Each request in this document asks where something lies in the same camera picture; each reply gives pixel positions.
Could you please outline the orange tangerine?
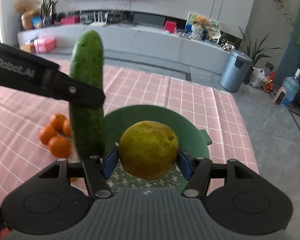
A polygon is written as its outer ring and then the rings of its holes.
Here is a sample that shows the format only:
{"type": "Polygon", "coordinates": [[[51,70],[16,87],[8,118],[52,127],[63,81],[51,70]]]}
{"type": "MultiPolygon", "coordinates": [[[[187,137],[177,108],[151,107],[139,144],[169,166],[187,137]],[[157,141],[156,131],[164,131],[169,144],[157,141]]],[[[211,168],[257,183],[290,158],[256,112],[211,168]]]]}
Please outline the orange tangerine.
{"type": "Polygon", "coordinates": [[[50,153],[56,158],[68,158],[71,154],[71,144],[64,137],[52,137],[47,146],[50,153]]]}
{"type": "Polygon", "coordinates": [[[50,118],[50,126],[58,132],[63,131],[63,123],[66,120],[66,116],[61,113],[56,113],[50,118]]]}
{"type": "Polygon", "coordinates": [[[43,145],[47,145],[54,136],[57,136],[57,131],[51,126],[45,126],[39,133],[39,139],[43,145]]]}
{"type": "Polygon", "coordinates": [[[62,131],[63,131],[63,134],[66,136],[66,137],[71,137],[71,125],[70,125],[70,120],[69,119],[65,119],[63,121],[63,124],[62,124],[62,131]]]}

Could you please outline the yellow-green pear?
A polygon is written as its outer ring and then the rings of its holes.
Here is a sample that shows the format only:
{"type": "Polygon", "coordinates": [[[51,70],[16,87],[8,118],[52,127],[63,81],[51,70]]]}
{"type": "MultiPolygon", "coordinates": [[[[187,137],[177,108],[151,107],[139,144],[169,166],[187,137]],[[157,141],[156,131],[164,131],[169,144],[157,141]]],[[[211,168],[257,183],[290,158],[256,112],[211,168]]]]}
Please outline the yellow-green pear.
{"type": "Polygon", "coordinates": [[[132,176],[156,180],[175,165],[179,144],[175,132],[155,121],[140,121],[124,131],[117,147],[123,169],[132,176]]]}

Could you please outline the green colander bowl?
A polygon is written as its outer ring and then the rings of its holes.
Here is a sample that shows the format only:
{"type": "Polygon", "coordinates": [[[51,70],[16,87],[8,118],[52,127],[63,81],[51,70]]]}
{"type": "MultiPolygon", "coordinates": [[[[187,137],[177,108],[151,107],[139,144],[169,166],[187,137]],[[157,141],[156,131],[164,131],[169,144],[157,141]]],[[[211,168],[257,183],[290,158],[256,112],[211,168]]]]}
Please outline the green colander bowl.
{"type": "Polygon", "coordinates": [[[124,187],[173,187],[187,180],[177,166],[177,151],[188,158],[209,158],[212,140],[180,114],[159,106],[127,106],[105,117],[106,152],[119,150],[119,163],[107,180],[118,193],[124,187]]]}

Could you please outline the brown round vase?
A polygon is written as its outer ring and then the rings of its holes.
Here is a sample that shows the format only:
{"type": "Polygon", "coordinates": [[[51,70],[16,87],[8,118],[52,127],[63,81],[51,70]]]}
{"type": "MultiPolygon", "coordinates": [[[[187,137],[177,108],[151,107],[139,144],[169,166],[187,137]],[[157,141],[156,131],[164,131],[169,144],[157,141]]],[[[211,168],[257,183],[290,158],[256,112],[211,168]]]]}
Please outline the brown round vase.
{"type": "Polygon", "coordinates": [[[21,23],[25,30],[33,29],[32,19],[39,15],[38,10],[28,10],[22,13],[21,23]]]}

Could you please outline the pink box on cabinet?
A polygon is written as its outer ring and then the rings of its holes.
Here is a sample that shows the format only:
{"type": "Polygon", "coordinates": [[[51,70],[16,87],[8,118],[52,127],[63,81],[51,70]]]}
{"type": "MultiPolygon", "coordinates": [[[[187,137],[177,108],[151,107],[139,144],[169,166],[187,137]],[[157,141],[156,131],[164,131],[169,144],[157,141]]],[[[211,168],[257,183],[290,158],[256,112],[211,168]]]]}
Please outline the pink box on cabinet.
{"type": "Polygon", "coordinates": [[[61,25],[71,25],[80,23],[80,16],[71,16],[61,19],[61,25]]]}

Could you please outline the white wifi router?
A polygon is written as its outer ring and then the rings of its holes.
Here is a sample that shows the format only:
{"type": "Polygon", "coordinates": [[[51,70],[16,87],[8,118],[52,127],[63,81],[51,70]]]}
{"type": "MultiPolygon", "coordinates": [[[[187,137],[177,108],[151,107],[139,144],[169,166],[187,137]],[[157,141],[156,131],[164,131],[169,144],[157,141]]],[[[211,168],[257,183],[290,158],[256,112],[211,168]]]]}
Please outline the white wifi router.
{"type": "Polygon", "coordinates": [[[90,23],[90,25],[104,27],[108,21],[108,13],[109,11],[106,11],[105,13],[103,13],[103,11],[94,11],[94,20],[90,23]]]}

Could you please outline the green plant on cabinet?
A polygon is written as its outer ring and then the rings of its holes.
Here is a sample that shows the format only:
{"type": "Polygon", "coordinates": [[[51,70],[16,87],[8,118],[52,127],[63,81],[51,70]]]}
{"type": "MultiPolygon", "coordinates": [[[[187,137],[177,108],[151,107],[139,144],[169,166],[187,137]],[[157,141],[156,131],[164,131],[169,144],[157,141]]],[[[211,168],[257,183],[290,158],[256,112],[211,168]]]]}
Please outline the green plant on cabinet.
{"type": "Polygon", "coordinates": [[[40,14],[43,27],[49,27],[52,24],[53,10],[59,0],[42,0],[40,5],[40,14]]]}

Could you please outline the pink checkered tablecloth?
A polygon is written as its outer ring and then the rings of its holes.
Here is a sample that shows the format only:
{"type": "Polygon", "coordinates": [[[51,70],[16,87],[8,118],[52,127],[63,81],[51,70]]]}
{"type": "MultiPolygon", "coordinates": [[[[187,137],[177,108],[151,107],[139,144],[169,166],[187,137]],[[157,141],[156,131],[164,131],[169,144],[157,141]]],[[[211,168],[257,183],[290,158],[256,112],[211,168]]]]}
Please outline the pink checkered tablecloth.
{"type": "MultiPolygon", "coordinates": [[[[129,68],[106,65],[103,71],[106,113],[138,104],[166,107],[207,131],[215,163],[236,158],[257,171],[245,123],[230,93],[129,68]]],[[[54,161],[39,132],[56,113],[68,115],[68,103],[0,87],[0,203],[54,161]]]]}

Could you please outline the blue-grey pedal trash bin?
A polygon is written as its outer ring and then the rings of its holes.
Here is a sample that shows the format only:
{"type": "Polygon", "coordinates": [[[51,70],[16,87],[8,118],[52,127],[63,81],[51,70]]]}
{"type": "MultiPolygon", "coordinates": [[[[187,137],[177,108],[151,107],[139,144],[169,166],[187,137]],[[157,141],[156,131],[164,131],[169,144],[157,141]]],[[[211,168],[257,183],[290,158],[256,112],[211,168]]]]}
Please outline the blue-grey pedal trash bin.
{"type": "Polygon", "coordinates": [[[232,50],[219,84],[232,93],[237,93],[252,64],[252,59],[239,50],[232,50]]]}

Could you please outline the grey tv cabinet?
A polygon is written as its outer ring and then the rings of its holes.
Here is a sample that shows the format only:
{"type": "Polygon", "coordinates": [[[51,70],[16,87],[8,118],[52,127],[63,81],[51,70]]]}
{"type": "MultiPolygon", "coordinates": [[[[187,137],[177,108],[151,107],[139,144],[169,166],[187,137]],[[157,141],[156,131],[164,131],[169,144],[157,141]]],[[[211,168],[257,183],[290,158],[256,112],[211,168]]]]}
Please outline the grey tv cabinet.
{"type": "Polygon", "coordinates": [[[131,24],[69,24],[21,31],[19,44],[37,37],[53,37],[54,53],[69,54],[77,39],[89,30],[99,33],[107,59],[164,66],[175,70],[191,67],[222,74],[230,53],[207,42],[189,40],[162,29],[131,24]]]}

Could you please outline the white plastic bag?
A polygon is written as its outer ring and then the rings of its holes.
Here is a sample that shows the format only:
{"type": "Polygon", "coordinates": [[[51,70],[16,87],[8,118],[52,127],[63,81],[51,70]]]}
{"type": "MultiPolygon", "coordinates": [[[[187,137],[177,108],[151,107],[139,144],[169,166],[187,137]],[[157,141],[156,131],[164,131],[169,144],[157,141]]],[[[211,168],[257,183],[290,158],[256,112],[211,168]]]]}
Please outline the white plastic bag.
{"type": "Polygon", "coordinates": [[[260,87],[266,80],[265,72],[263,68],[254,68],[254,71],[250,77],[250,84],[254,87],[260,87]]]}

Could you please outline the red box on cabinet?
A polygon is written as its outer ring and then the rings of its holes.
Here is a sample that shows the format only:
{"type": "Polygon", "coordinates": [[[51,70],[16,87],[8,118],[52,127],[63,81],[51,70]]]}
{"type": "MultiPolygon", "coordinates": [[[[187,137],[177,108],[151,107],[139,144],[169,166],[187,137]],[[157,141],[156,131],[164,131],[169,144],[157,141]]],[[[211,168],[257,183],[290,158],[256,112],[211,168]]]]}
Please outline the red box on cabinet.
{"type": "Polygon", "coordinates": [[[168,33],[175,33],[177,29],[177,23],[174,21],[166,21],[164,26],[164,31],[168,33]]]}

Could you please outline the blue water bottle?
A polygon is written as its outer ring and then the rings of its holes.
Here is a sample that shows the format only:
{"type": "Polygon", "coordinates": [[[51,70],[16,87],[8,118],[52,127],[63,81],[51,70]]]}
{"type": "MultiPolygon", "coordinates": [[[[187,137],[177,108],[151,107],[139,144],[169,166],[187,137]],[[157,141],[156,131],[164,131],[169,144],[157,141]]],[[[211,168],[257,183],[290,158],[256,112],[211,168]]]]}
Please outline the blue water bottle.
{"type": "Polygon", "coordinates": [[[299,91],[299,76],[300,69],[298,68],[293,76],[286,77],[282,83],[282,87],[286,89],[286,96],[282,102],[285,106],[289,106],[292,103],[299,91]]]}

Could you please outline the potted plant beside bin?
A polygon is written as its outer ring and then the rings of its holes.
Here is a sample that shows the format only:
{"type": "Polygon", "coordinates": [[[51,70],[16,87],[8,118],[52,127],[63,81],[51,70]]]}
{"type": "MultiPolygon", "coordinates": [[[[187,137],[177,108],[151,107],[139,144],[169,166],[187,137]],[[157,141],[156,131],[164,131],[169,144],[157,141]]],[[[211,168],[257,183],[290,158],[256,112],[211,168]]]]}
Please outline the potted plant beside bin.
{"type": "Polygon", "coordinates": [[[238,27],[242,36],[243,36],[243,41],[245,43],[245,47],[239,46],[239,49],[245,53],[249,58],[251,58],[252,62],[250,64],[250,67],[248,69],[248,72],[243,80],[243,83],[247,85],[250,82],[250,78],[253,74],[254,68],[258,61],[260,59],[264,58],[272,58],[272,56],[266,54],[267,51],[270,50],[278,50],[282,49],[281,47],[268,47],[264,46],[264,42],[268,38],[269,34],[267,34],[262,40],[258,41],[258,39],[255,39],[254,42],[251,41],[250,35],[247,34],[245,35],[242,28],[239,26],[238,27]]]}

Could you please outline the teddy bear bouquet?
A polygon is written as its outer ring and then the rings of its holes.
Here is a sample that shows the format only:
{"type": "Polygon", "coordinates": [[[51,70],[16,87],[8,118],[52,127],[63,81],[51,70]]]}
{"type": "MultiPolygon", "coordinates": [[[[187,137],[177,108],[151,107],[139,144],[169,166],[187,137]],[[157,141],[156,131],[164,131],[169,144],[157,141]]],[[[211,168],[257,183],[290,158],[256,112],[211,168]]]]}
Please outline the teddy bear bouquet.
{"type": "Polygon", "coordinates": [[[190,39],[197,41],[218,40],[221,37],[221,25],[219,21],[190,12],[186,21],[185,32],[190,34],[190,39]]]}

